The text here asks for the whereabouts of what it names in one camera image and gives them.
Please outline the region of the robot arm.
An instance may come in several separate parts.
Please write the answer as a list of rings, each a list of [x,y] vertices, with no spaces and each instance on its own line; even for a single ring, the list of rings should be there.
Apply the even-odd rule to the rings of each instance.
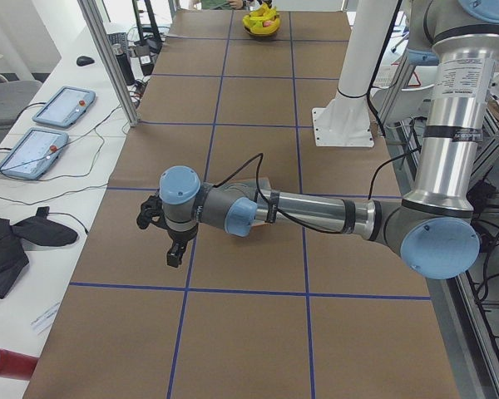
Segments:
[[[499,1],[416,1],[409,26],[409,49],[430,49],[439,63],[413,188],[399,203],[321,200],[231,180],[212,185],[173,166],[161,175],[156,201],[172,240],[167,263],[180,265],[199,224],[244,237],[256,222],[288,219],[386,245],[427,278],[467,271],[480,248],[467,190],[499,56]]]

